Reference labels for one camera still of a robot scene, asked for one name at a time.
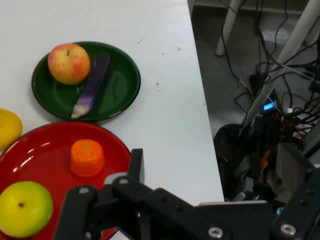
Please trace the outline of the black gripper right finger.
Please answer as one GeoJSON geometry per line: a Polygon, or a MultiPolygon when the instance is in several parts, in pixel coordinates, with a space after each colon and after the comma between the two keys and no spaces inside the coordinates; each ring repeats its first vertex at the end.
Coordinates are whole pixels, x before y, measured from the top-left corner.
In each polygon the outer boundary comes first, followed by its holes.
{"type": "Polygon", "coordinates": [[[272,240],[320,238],[320,173],[314,172],[295,192],[271,226],[272,240]]]}

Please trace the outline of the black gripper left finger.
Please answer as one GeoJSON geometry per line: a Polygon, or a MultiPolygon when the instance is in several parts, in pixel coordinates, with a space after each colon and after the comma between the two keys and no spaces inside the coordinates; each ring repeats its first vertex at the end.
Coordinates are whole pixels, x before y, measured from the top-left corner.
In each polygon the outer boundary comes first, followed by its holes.
{"type": "Polygon", "coordinates": [[[65,198],[53,238],[99,240],[117,228],[131,240],[198,240],[192,218],[196,208],[162,188],[141,182],[144,153],[131,151],[127,173],[100,190],[93,185],[71,188],[65,198]]]}

